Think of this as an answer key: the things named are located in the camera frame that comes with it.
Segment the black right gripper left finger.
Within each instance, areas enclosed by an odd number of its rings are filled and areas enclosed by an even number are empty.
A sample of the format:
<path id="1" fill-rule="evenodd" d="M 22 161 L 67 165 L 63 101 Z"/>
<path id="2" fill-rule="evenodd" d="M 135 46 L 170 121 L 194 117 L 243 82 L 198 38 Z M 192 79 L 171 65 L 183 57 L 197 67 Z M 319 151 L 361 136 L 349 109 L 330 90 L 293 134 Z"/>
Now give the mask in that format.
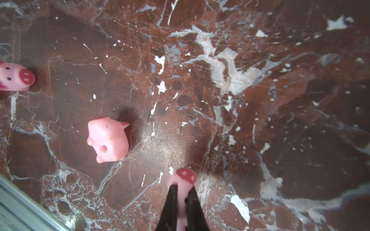
<path id="1" fill-rule="evenodd" d="M 176 231 L 178 217 L 177 193 L 178 186 L 171 185 L 155 231 Z"/>

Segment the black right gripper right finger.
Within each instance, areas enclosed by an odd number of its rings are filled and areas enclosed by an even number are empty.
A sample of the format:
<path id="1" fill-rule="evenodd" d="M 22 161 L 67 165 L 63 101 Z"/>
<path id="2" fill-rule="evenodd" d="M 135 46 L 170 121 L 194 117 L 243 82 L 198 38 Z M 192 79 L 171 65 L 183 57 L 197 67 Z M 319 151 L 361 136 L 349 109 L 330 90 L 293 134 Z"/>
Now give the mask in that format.
<path id="1" fill-rule="evenodd" d="M 188 193 L 186 206 L 188 222 L 187 231 L 210 231 L 195 187 L 193 187 Z"/>

